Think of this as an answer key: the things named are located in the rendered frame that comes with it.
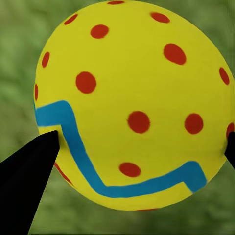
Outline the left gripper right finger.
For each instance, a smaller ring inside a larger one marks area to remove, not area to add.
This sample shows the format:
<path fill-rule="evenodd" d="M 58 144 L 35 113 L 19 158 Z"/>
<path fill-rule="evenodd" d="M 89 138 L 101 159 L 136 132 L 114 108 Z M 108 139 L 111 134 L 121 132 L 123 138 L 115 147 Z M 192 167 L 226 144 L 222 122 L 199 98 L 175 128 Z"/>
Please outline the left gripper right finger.
<path fill-rule="evenodd" d="M 235 132 L 229 133 L 228 145 L 224 155 L 235 169 Z"/>

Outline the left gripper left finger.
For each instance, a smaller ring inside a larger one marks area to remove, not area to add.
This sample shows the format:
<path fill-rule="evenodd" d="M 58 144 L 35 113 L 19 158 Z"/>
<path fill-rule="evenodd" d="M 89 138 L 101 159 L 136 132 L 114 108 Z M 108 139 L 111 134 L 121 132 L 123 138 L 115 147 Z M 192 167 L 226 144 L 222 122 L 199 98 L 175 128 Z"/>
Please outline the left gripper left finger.
<path fill-rule="evenodd" d="M 57 130 L 0 163 L 0 235 L 27 235 L 60 150 Z"/>

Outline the easter egg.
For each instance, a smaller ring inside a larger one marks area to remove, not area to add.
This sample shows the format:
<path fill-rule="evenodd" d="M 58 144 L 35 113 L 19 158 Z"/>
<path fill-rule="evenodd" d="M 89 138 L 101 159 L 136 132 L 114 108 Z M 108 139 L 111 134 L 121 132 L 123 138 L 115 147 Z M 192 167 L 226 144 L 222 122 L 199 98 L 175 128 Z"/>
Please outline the easter egg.
<path fill-rule="evenodd" d="M 212 41 L 181 16 L 135 0 L 63 21 L 37 64 L 40 135 L 57 130 L 55 167 L 80 194 L 122 211 L 185 200 L 227 158 L 235 81 Z"/>

